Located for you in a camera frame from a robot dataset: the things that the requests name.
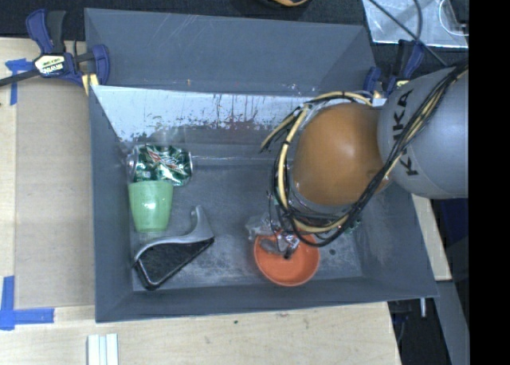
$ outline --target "wooden table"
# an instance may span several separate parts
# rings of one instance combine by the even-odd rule
[[[29,39],[0,38],[0,77],[10,75],[4,66],[7,60],[22,57],[31,60],[37,55],[38,48]],[[61,80],[35,78],[20,83],[18,94],[28,97],[31,91],[48,90],[50,86],[57,91],[78,88],[66,87]],[[44,237],[52,236],[34,232],[41,240],[33,242],[29,254],[26,242],[23,243],[21,237],[16,238],[17,228],[26,224],[18,214],[17,200],[26,202],[28,194],[16,191],[20,188],[16,184],[17,164],[22,165],[19,159],[17,162],[17,143],[22,142],[19,132],[24,131],[25,126],[17,123],[18,106],[22,103],[10,106],[9,100],[10,88],[0,88],[0,277],[18,275],[18,270],[31,257],[48,253]],[[44,108],[42,115],[36,113],[44,119]],[[55,143],[33,143],[34,146],[52,144]],[[436,280],[449,280],[451,274],[430,202],[419,197],[414,197],[414,202]],[[34,208],[34,213],[41,212]],[[43,224],[33,230],[44,232],[47,229]],[[65,236],[83,236],[70,230]],[[24,253],[25,257],[18,259],[14,267],[19,253]],[[18,325],[12,332],[0,331],[0,364],[86,363],[87,336],[109,333],[118,335],[121,364],[401,363],[386,303],[96,324],[93,301],[90,301],[93,293],[83,293],[84,304],[73,304],[73,301],[80,303],[81,289],[93,288],[89,272],[80,273],[80,265],[73,265],[67,258],[66,265],[57,262],[62,283],[59,292],[66,294],[71,290],[70,295],[74,294],[67,299],[71,304],[56,306],[54,324]]]

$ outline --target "blue clamp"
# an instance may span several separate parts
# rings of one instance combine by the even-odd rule
[[[29,69],[26,63],[24,63],[25,67],[23,70],[25,72],[18,73],[21,69],[16,69],[17,72],[13,76],[1,79],[0,87],[16,84],[21,80],[35,76],[58,78],[84,87],[84,74],[80,71],[78,63],[91,60],[95,62],[95,67],[93,66],[93,68],[98,81],[101,84],[106,84],[110,74],[108,49],[104,45],[94,45],[92,52],[75,57],[71,53],[65,52],[65,45],[62,41],[64,16],[65,11],[48,11],[41,8],[35,10],[27,17],[25,21],[26,29],[30,39],[39,46],[41,55],[31,63]],[[11,90],[11,104],[15,104],[17,99],[18,90],[17,87],[13,87]]]
[[[419,41],[398,41],[398,53],[394,71],[383,75],[383,71],[372,66],[365,76],[363,90],[373,92],[378,82],[382,83],[383,95],[388,97],[398,80],[409,80],[425,56],[425,48]]]
[[[12,331],[22,324],[52,324],[54,312],[54,308],[14,310],[14,276],[3,278],[0,330]]]

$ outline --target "gray bin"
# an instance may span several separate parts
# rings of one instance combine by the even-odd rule
[[[161,289],[144,290],[131,267],[140,239],[133,229],[120,148],[130,139],[143,140],[155,127],[147,122],[139,134],[123,136],[123,123],[131,119],[118,111],[125,100],[144,95],[161,113],[175,104],[168,95],[182,92],[192,102],[205,92],[247,101],[263,96],[291,106],[320,92],[360,88],[374,62],[360,26],[108,10],[86,10],[85,16],[87,43],[110,49],[108,84],[119,86],[99,87],[89,96],[97,321],[437,295],[411,196],[397,185],[371,200],[353,234],[321,250],[320,269],[307,284],[282,288],[258,272],[244,225],[267,209],[273,154],[259,155],[258,145],[280,121],[276,113],[264,125],[248,117],[252,124],[243,128],[167,121],[175,144],[198,159],[190,183],[176,188],[170,230],[186,232],[191,209],[199,204],[216,240]],[[242,48],[254,38],[259,45]],[[113,93],[118,106],[101,105]],[[257,114],[256,108],[250,111]]]

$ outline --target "gray tray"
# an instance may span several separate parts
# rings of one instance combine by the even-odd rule
[[[228,18],[222,22],[210,17],[125,11],[117,14],[116,11],[104,10],[87,10],[86,16],[88,44],[104,43],[111,51],[114,72],[109,83],[138,86],[138,94],[156,103],[162,114],[167,114],[175,104],[172,100],[162,99],[170,90],[179,90],[179,94],[187,90],[192,101],[199,92],[211,92],[212,95],[230,92],[246,99],[262,95],[267,100],[283,97],[299,101],[323,89],[359,88],[363,83],[362,74],[373,65],[367,35],[361,27],[307,26],[295,22],[242,18]],[[201,28],[195,29],[194,33],[185,32],[197,23],[201,24]],[[254,56],[250,58],[239,50],[226,51],[222,40],[213,37],[223,26],[232,35],[230,47],[242,45],[244,35],[260,31],[265,35],[263,41],[267,49],[279,44],[280,56],[271,57],[267,49],[261,49],[258,54],[251,52]],[[154,29],[148,33],[147,28],[150,27]],[[125,39],[125,33],[130,35],[129,40]],[[179,39],[171,36],[175,33],[180,33]],[[165,61],[157,61],[158,65],[151,61],[148,51],[136,48],[133,53],[131,50],[133,46],[147,44],[153,37],[161,43],[172,41],[181,48],[186,43],[190,46],[187,59],[173,59],[171,74],[167,72]],[[299,69],[288,69],[281,74],[284,83],[279,83],[278,75],[272,74],[274,62],[282,57],[290,58],[293,49],[289,46],[299,44],[296,40],[314,41],[315,44],[322,41],[321,38],[329,42],[323,51],[315,52],[315,56],[320,52],[322,57],[322,65],[316,69],[321,74],[317,76]],[[329,49],[336,45],[345,49]],[[170,47],[165,52],[171,57]],[[227,68],[216,69],[217,73],[213,75],[208,73],[208,66],[216,63],[201,59],[194,63],[194,75],[208,75],[213,80],[210,84],[206,79],[200,83],[191,81],[189,86],[190,61],[203,52],[216,52],[226,57],[227,62],[235,57],[236,61],[257,64],[259,72],[246,73],[246,77],[251,74],[252,78],[245,84],[236,84]],[[129,75],[120,66],[128,62],[131,63]],[[336,77],[332,76],[333,69],[356,66],[359,68],[352,73],[335,73]],[[160,76],[154,83],[156,75]],[[307,86],[307,90],[300,88],[296,91],[292,86],[297,85]],[[321,250],[321,266],[311,281],[295,288],[282,288],[268,282],[255,267],[252,245],[244,230],[250,216],[262,214],[267,209],[266,191],[273,162],[273,154],[258,154],[258,145],[272,127],[272,119],[264,119],[265,124],[262,125],[257,123],[257,117],[250,126],[243,124],[243,128],[238,129],[231,129],[232,124],[228,123],[214,126],[195,120],[176,125],[175,120],[166,120],[164,127],[175,130],[175,144],[191,151],[197,159],[190,183],[175,189],[169,233],[185,233],[190,228],[191,209],[202,205],[216,242],[161,289],[155,292],[144,290],[131,267],[140,239],[131,221],[127,176],[121,163],[120,149],[130,140],[143,139],[151,129],[162,126],[145,117],[138,133],[130,133],[132,125],[128,121],[132,117],[118,109],[123,107],[124,101],[132,99],[133,91],[117,89],[115,98],[118,105],[114,105],[115,101],[105,99],[114,90],[110,89],[108,93],[107,87],[99,88],[89,97],[97,321],[287,310],[437,295],[410,194],[396,185],[390,185],[369,202],[363,211],[362,225],[353,234],[342,236]],[[286,108],[278,108],[279,112],[287,112]],[[274,123],[279,121],[277,114],[273,119]]]

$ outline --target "blue tape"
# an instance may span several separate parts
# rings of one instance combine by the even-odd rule
[[[21,324],[51,324],[54,313],[54,308],[14,310],[14,276],[3,278],[0,330],[12,331],[16,325]]]
[[[27,70],[33,69],[33,64],[26,59],[17,59],[15,61],[7,61],[7,68],[13,73],[17,75],[19,72],[26,72]],[[14,105],[18,102],[18,83],[13,83],[10,86],[10,105]]]

